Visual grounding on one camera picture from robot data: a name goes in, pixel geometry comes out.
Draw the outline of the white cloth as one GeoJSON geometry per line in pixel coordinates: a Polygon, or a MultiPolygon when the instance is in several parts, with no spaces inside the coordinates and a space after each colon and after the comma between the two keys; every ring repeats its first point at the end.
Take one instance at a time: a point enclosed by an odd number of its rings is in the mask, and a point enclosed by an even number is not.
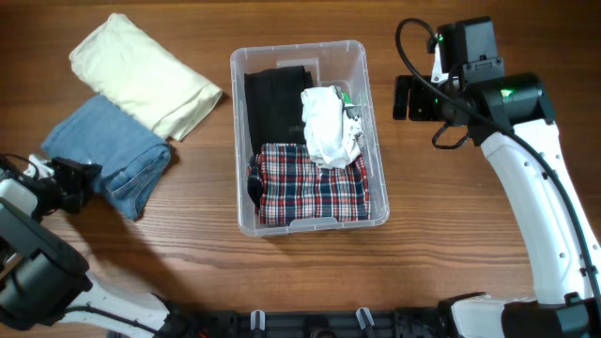
{"type": "Polygon", "coordinates": [[[361,154],[362,111],[336,85],[300,94],[301,119],[309,158],[324,169],[344,169],[361,154]]]}

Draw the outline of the black garment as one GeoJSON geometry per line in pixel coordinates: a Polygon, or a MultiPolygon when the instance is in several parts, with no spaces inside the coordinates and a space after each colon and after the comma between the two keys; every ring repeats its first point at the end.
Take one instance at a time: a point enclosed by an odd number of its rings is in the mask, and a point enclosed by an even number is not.
{"type": "Polygon", "coordinates": [[[305,145],[301,93],[314,86],[304,66],[244,74],[247,119],[253,153],[264,144],[305,145]]]}

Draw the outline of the plaid checkered shorts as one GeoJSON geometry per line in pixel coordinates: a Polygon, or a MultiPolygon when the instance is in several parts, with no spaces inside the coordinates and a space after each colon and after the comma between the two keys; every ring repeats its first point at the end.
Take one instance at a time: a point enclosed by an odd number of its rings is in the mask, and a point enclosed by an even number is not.
{"type": "Polygon", "coordinates": [[[264,144],[247,164],[247,193],[259,222],[287,226],[296,220],[370,218],[370,192],[363,156],[344,168],[325,169],[306,146],[264,144]]]}

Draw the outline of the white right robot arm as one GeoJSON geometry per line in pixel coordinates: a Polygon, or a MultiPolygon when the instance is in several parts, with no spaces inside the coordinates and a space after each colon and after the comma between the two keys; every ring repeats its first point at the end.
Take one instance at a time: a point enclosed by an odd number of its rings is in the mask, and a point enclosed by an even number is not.
{"type": "Polygon", "coordinates": [[[532,298],[476,292],[442,300],[440,337],[596,337],[600,246],[564,163],[556,114],[533,73],[509,75],[489,17],[427,28],[430,76],[395,85],[395,117],[463,127],[510,202],[532,269],[532,298]]]}

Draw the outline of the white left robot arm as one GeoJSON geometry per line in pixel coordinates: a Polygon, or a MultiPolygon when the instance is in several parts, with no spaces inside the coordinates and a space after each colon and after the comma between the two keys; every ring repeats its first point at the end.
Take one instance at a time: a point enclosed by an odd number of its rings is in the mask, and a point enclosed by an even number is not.
{"type": "Polygon", "coordinates": [[[1,157],[1,322],[15,330],[81,323],[112,336],[165,337],[170,311],[153,294],[107,284],[86,259],[41,225],[58,209],[76,213],[89,200],[97,164],[55,157],[20,170],[1,157]]]}

